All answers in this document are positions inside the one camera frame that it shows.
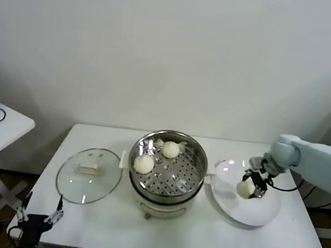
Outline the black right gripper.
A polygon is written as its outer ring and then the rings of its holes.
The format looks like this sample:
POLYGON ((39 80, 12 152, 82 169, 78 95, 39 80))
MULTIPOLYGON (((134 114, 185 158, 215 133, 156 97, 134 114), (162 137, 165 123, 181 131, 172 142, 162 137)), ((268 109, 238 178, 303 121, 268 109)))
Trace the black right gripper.
MULTIPOLYGON (((263 157, 261 160, 260 172, 262 174, 267 173, 268 178, 271 179, 281 174, 283 172, 283 168, 280 167, 271 157, 268 158, 263 157)), ((260 199, 264 196, 264 194, 266 194, 268 178, 267 177, 264 178, 259 173, 255 173, 255 171, 252 170, 251 168, 247 168, 244 171, 244 176, 242 177, 242 181, 250 180, 255 186, 254 192, 252 192, 252 194, 249 196, 250 198, 260 199)))

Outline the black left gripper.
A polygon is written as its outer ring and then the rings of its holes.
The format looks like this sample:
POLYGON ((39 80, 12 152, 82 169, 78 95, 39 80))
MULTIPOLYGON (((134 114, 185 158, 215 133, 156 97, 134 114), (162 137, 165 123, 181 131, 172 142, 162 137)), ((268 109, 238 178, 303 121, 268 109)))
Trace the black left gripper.
POLYGON ((17 221, 22 223, 22 235, 19 240, 20 246, 37 247, 43 233, 48 232, 64 215, 63 197, 60 196, 56 211, 51 215, 27 214, 26 209, 33 192, 30 191, 26 199, 16 208, 17 221))

